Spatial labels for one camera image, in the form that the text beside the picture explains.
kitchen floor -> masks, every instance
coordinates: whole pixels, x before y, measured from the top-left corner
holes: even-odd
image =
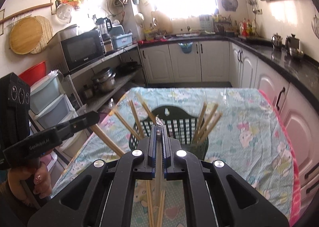
[[[190,83],[160,83],[149,84],[147,87],[152,88],[171,88],[171,87],[232,87],[230,82],[190,82]]]

framed picture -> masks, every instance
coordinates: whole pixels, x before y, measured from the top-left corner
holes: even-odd
[[[63,3],[67,3],[74,7],[75,11],[80,10],[81,7],[86,5],[87,0],[51,0],[53,5],[51,6],[51,14],[56,14],[56,8]]]
[[[0,20],[4,19],[4,9],[0,10]],[[3,35],[3,24],[0,25],[0,35]]]

blender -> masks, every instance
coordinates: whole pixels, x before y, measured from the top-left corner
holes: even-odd
[[[112,22],[109,18],[99,18],[96,20],[95,25],[97,26],[98,30],[100,30],[102,39],[103,39],[103,44],[105,47],[105,51],[112,51],[113,44],[111,41],[111,37],[109,34],[109,31],[112,29]]]

camera lens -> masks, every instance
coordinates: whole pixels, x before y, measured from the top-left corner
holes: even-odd
[[[30,102],[30,95],[29,93],[26,93],[26,103],[28,104]]]
[[[16,86],[13,86],[13,87],[12,87],[11,96],[12,96],[12,99],[13,99],[13,100],[16,100],[16,99],[17,99],[18,90],[17,90],[17,87],[16,87]]]
[[[20,104],[24,103],[24,90],[22,88],[19,90],[19,102]]]

microwave door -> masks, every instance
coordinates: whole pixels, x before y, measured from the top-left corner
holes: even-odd
[[[104,56],[97,31],[90,31],[61,42],[70,72]]]

